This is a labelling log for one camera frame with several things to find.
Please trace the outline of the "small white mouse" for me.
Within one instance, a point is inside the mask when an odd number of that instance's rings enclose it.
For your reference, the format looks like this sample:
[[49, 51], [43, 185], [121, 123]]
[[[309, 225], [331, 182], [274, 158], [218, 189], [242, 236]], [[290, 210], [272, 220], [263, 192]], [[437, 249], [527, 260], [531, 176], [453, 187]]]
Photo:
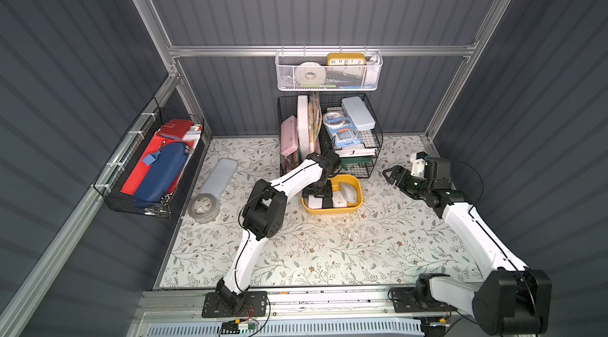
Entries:
[[334, 191], [332, 193], [332, 207], [337, 209], [348, 207], [348, 202], [341, 191]]

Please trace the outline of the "silver grey mouse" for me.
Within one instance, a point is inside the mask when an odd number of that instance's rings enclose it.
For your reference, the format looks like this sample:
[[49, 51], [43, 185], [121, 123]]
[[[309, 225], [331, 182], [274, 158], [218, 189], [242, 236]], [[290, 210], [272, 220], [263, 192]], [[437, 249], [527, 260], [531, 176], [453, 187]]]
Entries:
[[359, 201], [357, 189], [351, 183], [340, 182], [340, 193], [348, 205], [356, 205]]

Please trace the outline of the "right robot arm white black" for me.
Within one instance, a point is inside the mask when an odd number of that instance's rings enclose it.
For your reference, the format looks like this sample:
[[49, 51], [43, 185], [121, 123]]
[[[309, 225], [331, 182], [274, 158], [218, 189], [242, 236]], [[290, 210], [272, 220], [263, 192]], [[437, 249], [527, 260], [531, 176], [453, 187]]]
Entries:
[[470, 285], [445, 274], [422, 274], [413, 297], [422, 309], [452, 306], [472, 316], [487, 335], [546, 333], [552, 282], [532, 270], [486, 225], [466, 194], [454, 188], [447, 159], [418, 153], [412, 167], [383, 171], [386, 181], [410, 199], [421, 200], [459, 236], [483, 278]]

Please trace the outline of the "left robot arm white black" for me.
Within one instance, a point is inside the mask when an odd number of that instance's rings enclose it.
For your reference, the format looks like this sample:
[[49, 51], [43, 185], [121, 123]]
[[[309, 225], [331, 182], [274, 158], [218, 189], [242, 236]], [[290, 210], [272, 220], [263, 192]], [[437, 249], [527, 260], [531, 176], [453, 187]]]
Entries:
[[250, 287], [255, 263], [269, 241], [282, 228], [288, 201], [305, 188], [326, 183], [340, 164], [333, 151], [309, 154], [295, 169], [282, 177], [258, 180], [242, 208], [242, 240], [230, 269], [218, 281], [216, 292], [239, 297]]

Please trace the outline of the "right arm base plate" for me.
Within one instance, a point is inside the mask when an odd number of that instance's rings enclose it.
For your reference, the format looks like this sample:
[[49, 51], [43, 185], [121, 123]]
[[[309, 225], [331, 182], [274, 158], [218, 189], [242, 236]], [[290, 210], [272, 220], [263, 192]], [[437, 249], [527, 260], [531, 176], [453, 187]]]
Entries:
[[424, 297], [413, 287], [390, 288], [387, 297], [393, 304], [396, 313], [450, 313], [453, 310], [449, 305], [437, 302], [430, 297]]

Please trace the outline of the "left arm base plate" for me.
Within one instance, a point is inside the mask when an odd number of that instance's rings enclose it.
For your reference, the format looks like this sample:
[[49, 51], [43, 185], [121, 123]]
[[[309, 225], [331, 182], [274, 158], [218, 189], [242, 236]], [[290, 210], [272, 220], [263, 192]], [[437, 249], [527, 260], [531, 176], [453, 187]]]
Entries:
[[216, 292], [208, 293], [204, 299], [201, 316], [204, 319], [233, 317], [254, 318], [266, 315], [269, 300], [265, 291], [245, 291], [238, 296], [224, 298]]

